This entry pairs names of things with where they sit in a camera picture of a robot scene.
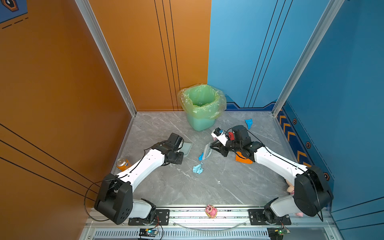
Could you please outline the pink pig toy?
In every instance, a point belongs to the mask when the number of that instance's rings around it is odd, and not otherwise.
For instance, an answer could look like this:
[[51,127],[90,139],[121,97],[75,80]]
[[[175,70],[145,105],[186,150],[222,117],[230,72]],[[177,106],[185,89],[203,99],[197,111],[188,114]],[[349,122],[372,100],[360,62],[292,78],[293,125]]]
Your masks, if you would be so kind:
[[212,205],[207,205],[205,208],[205,213],[209,218],[214,219],[218,214],[218,210]]

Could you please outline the green circuit board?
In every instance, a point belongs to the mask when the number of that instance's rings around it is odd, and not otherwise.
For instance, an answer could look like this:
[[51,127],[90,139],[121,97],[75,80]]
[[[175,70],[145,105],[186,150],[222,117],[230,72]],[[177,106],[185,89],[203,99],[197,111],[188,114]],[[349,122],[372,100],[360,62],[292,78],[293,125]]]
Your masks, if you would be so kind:
[[156,229],[140,229],[139,238],[140,239],[150,239],[155,238],[159,234],[159,231]]
[[284,236],[290,233],[290,231],[287,231],[286,229],[268,228],[267,230],[271,240],[283,240]]

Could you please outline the teal hand brush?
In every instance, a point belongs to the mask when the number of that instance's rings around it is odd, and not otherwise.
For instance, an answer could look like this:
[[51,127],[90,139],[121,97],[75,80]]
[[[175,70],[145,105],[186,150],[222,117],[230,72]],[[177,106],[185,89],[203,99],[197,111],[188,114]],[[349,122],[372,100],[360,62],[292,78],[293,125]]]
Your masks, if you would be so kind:
[[204,149],[204,152],[203,152],[203,157],[202,157],[202,160],[206,160],[212,153],[212,149],[211,149],[211,143],[208,143],[206,146],[205,146],[205,149]]

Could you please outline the plush doll pink dress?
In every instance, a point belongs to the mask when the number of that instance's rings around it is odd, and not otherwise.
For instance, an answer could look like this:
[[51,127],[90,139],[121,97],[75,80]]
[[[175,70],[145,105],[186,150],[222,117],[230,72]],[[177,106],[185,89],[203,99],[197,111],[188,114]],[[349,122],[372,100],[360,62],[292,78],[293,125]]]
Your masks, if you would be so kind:
[[[286,180],[286,183],[289,185],[289,187],[287,188],[287,192],[290,194],[290,195],[293,195],[295,193],[295,187],[293,186],[292,183],[290,183],[288,180]],[[298,217],[303,217],[304,214],[303,213],[295,213],[296,216]]]

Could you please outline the teal plastic dustpan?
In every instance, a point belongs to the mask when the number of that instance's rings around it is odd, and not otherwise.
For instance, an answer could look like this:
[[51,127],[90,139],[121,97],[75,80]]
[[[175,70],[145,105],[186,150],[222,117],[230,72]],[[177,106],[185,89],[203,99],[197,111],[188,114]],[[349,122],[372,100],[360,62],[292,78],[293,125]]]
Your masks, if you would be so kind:
[[187,143],[187,142],[183,143],[183,146],[181,147],[179,152],[184,154],[184,158],[188,156],[192,146],[193,146],[193,143]]

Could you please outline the left green circuit board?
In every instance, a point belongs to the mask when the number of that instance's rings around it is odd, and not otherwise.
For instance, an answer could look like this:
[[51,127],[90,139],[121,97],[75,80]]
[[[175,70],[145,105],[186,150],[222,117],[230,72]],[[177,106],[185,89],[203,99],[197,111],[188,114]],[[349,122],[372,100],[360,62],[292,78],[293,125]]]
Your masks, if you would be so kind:
[[155,238],[159,234],[159,231],[156,229],[140,229],[139,238],[140,239],[150,239]]

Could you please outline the light cyan paper scrap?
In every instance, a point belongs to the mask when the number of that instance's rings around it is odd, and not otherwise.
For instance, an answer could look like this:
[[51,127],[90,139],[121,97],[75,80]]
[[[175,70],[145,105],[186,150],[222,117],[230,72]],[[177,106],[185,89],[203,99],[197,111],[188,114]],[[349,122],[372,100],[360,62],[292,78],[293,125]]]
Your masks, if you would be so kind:
[[199,165],[193,167],[193,173],[200,175],[203,171],[203,163],[200,163]]

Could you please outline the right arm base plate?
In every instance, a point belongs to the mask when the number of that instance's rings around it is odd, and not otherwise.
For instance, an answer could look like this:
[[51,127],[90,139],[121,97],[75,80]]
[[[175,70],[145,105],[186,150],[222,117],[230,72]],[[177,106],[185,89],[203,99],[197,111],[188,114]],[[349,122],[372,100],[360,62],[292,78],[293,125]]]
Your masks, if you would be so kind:
[[249,220],[252,226],[262,225],[291,225],[291,218],[289,215],[278,217],[274,213],[265,209],[249,209]]

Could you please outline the blue paper scrap far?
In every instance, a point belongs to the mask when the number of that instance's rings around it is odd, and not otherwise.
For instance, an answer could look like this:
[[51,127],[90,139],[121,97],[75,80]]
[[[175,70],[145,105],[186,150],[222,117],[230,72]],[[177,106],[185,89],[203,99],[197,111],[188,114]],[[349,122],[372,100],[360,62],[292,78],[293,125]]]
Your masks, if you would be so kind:
[[253,120],[252,119],[245,120],[245,123],[247,124],[248,130],[250,130],[253,125]]

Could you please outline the red paper scrap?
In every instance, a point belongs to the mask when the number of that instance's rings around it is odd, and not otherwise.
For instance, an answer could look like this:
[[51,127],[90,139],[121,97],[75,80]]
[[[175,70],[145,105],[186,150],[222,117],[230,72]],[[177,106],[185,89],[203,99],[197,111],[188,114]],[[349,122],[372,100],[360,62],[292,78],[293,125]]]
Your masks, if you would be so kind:
[[231,141],[233,141],[235,139],[234,137],[234,133],[233,132],[228,132],[228,137]]

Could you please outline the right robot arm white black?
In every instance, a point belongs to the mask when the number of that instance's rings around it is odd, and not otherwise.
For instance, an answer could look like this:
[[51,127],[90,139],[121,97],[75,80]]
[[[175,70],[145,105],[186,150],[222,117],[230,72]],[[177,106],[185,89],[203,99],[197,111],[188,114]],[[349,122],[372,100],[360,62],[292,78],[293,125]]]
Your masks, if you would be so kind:
[[253,141],[253,134],[242,125],[228,131],[216,128],[211,135],[214,139],[210,145],[212,150],[224,157],[233,152],[241,160],[263,165],[283,177],[290,185],[288,196],[275,198],[264,206],[262,221],[275,225],[284,217],[297,213],[324,219],[323,208],[332,203],[334,195],[319,167],[307,167],[278,155],[260,139]]

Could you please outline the green trash bin with bag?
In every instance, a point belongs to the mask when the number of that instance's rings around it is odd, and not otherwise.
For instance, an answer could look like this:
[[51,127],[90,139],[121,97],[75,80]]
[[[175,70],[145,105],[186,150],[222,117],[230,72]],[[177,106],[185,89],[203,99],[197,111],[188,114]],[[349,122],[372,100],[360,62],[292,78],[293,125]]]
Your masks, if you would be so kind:
[[212,127],[227,108],[224,93],[204,84],[180,90],[178,100],[189,124],[198,132]]

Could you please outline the right green circuit board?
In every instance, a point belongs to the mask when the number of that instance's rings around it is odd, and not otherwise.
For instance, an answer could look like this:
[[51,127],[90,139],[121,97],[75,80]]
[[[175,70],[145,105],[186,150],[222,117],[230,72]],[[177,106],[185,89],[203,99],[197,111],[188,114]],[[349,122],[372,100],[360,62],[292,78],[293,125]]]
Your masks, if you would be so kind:
[[267,230],[271,240],[283,240],[284,236],[290,233],[290,231],[287,231],[286,229],[268,228]]

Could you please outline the orange paper scrap left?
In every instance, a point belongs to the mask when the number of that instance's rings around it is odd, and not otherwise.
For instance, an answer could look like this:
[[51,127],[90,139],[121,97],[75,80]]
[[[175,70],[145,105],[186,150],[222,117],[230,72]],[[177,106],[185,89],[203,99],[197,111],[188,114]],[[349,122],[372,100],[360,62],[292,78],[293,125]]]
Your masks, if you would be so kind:
[[243,164],[248,164],[248,165],[251,165],[253,163],[252,160],[245,158],[240,152],[236,152],[235,161]]

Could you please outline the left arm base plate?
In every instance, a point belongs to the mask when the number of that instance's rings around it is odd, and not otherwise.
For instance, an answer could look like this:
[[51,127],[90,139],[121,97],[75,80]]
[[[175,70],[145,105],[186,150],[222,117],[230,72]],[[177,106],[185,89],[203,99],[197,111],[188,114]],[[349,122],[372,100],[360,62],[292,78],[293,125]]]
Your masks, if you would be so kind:
[[167,226],[170,219],[169,209],[156,209],[152,211],[148,217],[130,218],[128,221],[129,226],[155,226],[160,224],[161,226]]

